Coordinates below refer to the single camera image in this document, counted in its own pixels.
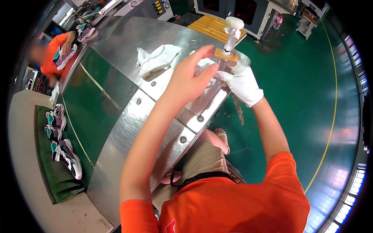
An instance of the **machine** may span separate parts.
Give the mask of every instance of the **machine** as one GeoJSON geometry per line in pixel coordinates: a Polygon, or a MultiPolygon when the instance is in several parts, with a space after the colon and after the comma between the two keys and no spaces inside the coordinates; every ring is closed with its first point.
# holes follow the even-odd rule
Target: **machine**
{"type": "Polygon", "coordinates": [[[163,21],[172,16],[172,9],[167,0],[111,0],[99,12],[92,21],[96,25],[105,16],[139,16],[163,21]]]}

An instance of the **water bottle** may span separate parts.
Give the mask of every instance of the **water bottle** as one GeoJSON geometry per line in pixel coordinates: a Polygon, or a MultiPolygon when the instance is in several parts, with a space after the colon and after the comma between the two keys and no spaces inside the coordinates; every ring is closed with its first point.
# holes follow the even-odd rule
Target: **water bottle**
{"type": "Polygon", "coordinates": [[[277,16],[276,22],[273,25],[273,28],[278,30],[280,28],[280,25],[282,24],[282,15],[277,16]]]}

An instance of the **yellow slat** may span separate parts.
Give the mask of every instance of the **yellow slat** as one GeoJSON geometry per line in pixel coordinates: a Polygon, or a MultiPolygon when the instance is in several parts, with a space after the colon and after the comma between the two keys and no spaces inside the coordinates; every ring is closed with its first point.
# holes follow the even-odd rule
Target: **yellow slat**
{"type": "Polygon", "coordinates": [[[206,31],[204,31],[204,30],[201,30],[201,29],[199,29],[199,28],[196,28],[196,27],[194,27],[194,26],[192,26],[192,25],[189,25],[188,28],[191,28],[191,29],[193,29],[193,30],[196,30],[196,31],[201,32],[201,33],[203,33],[203,34],[206,34],[206,35],[208,35],[208,36],[211,36],[212,38],[215,38],[215,39],[217,39],[218,41],[221,41],[221,42],[223,42],[223,43],[225,42],[225,41],[222,40],[221,38],[219,38],[219,37],[217,37],[217,36],[215,36],[215,35],[213,35],[213,34],[211,34],[211,33],[209,33],[209,32],[206,32],[206,31]]]}
{"type": "MultiPolygon", "coordinates": [[[[227,41],[228,35],[225,33],[224,28],[227,24],[224,20],[215,18],[210,15],[205,15],[193,22],[188,28],[209,35],[223,43],[227,41]]],[[[241,31],[240,39],[246,34],[244,30],[241,31]]]]}
{"type": "Polygon", "coordinates": [[[221,30],[219,30],[219,29],[216,29],[216,28],[214,28],[213,26],[210,26],[210,25],[205,24],[205,23],[197,22],[197,21],[195,21],[195,22],[192,23],[192,24],[193,24],[193,25],[199,25],[199,26],[201,26],[201,27],[205,27],[205,28],[207,28],[207,29],[210,29],[210,30],[216,32],[216,33],[219,33],[222,37],[227,38],[227,34],[226,34],[224,31],[221,31],[221,30]]]}

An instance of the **hand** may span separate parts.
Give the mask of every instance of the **hand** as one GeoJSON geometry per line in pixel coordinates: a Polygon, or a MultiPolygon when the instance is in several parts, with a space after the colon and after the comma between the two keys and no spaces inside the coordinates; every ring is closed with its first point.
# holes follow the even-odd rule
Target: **hand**
{"type": "Polygon", "coordinates": [[[258,87],[251,67],[238,63],[232,68],[234,75],[218,71],[216,77],[229,86],[232,92],[249,108],[258,103],[264,96],[258,87]]]}
{"type": "Polygon", "coordinates": [[[70,51],[70,49],[71,49],[71,42],[66,41],[61,48],[62,56],[66,55],[70,51]]]}
{"type": "Polygon", "coordinates": [[[201,59],[214,57],[213,48],[213,45],[203,46],[176,65],[163,96],[174,101],[179,108],[200,96],[219,66],[214,63],[198,76],[195,76],[195,67],[201,59]]]}

